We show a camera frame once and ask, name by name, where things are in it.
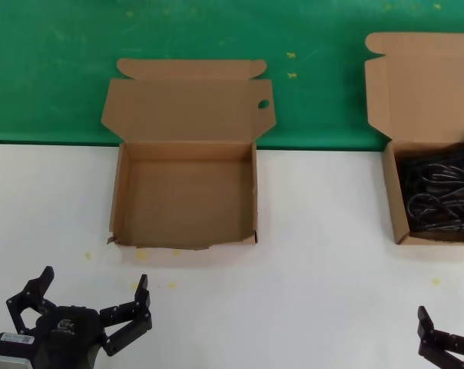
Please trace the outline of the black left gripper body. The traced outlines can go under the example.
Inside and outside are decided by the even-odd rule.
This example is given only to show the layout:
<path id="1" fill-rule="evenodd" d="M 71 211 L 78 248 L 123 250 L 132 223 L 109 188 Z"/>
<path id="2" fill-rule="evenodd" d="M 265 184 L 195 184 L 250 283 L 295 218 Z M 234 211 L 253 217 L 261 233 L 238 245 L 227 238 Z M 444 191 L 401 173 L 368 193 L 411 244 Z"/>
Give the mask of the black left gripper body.
<path id="1" fill-rule="evenodd" d="M 98 312 L 86 307 L 57 307 L 38 318 L 35 325 L 48 368 L 93 368 L 101 336 Z"/>

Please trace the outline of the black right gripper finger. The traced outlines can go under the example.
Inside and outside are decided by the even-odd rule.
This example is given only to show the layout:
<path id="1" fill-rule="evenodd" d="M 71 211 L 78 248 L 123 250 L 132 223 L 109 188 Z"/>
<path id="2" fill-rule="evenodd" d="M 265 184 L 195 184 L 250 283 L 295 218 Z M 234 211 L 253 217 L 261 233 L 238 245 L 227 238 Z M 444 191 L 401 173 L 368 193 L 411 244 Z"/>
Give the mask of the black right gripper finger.
<path id="1" fill-rule="evenodd" d="M 434 365 L 464 365 L 464 337 L 439 331 L 424 306 L 417 311 L 419 356 Z"/>

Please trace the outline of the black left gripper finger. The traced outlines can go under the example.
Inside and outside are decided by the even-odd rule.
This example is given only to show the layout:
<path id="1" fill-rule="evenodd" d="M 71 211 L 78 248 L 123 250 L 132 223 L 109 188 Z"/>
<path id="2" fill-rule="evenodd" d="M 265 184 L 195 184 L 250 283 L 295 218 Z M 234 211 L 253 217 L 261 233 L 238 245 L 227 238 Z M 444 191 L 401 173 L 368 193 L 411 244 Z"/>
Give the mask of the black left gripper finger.
<path id="1" fill-rule="evenodd" d="M 54 278 L 53 267 L 47 266 L 38 278 L 29 280 L 21 292 L 6 301 L 9 314 L 18 334 L 29 334 L 32 331 L 32 328 L 25 326 L 22 318 L 23 311 L 32 309 L 41 316 L 45 316 L 56 308 L 55 304 L 45 298 L 45 293 Z"/>
<path id="2" fill-rule="evenodd" d="M 125 326 L 113 334 L 102 336 L 101 347 L 107 356 L 116 355 L 152 329 L 152 318 L 149 310 L 151 300 L 147 284 L 147 275 L 141 275 L 133 301 L 99 311 L 103 328 L 125 323 Z"/>

